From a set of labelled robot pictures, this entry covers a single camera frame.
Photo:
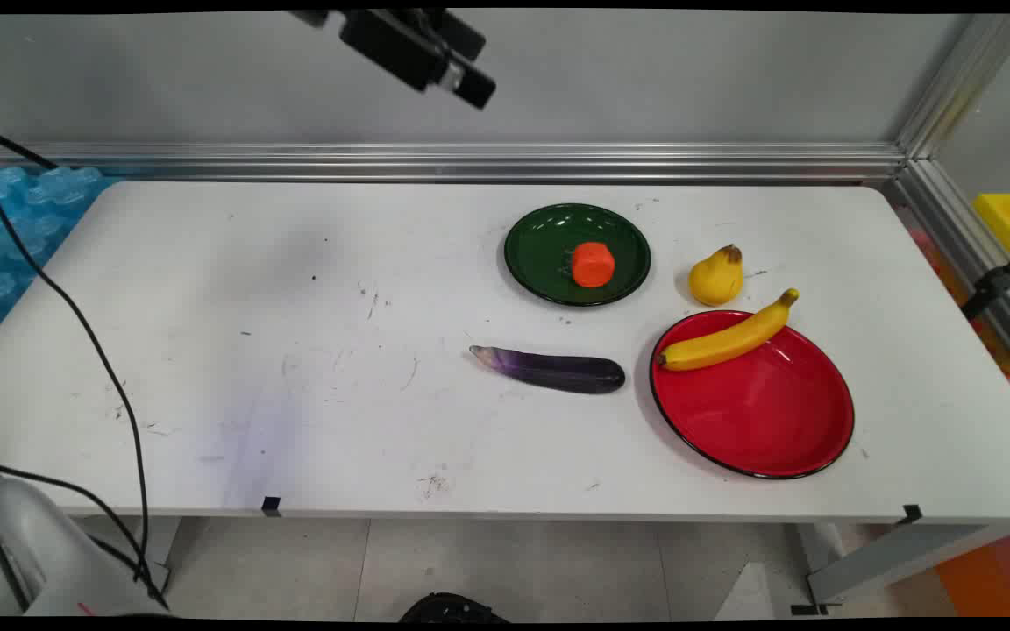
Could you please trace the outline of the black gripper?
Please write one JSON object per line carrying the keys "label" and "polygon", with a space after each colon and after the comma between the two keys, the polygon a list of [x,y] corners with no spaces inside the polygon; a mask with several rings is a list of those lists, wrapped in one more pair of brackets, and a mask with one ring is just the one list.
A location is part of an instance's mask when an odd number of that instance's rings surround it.
{"label": "black gripper", "polygon": [[424,92],[430,85],[482,110],[497,83],[476,67],[452,63],[452,51],[475,61],[485,36],[450,9],[352,9],[339,37],[388,74]]}

